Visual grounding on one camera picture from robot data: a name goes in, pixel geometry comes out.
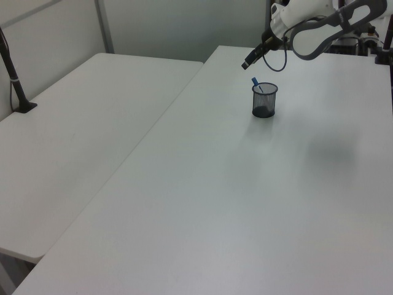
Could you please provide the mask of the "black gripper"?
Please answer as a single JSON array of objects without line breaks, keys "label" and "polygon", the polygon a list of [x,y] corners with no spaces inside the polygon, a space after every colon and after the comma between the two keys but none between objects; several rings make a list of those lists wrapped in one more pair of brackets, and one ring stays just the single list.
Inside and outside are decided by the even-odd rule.
[{"label": "black gripper", "polygon": [[265,53],[269,51],[276,51],[282,48],[284,45],[283,41],[278,38],[271,29],[267,29],[262,33],[262,41],[254,51],[252,51],[245,59],[241,67],[247,70],[250,65],[256,63]]}]

